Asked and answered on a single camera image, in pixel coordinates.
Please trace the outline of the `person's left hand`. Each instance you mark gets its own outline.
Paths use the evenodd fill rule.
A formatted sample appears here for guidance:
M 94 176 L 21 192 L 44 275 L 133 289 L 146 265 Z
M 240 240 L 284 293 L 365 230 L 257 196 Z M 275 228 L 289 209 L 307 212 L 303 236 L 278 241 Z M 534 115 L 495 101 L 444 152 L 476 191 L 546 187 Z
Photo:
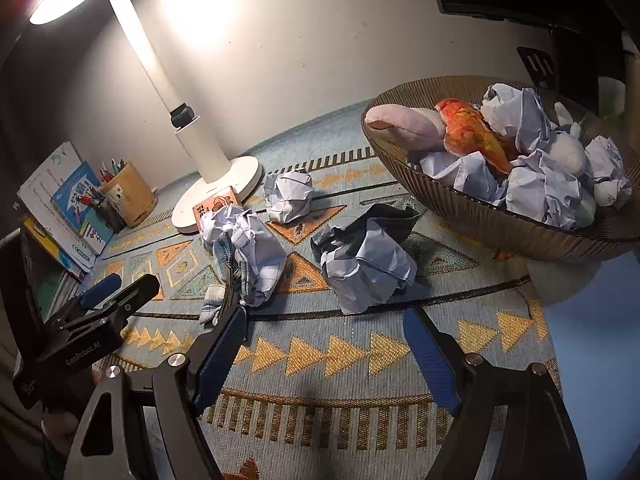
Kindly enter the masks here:
M 101 373 L 93 367 L 62 379 L 44 401 L 41 429 L 56 448 L 69 448 Z

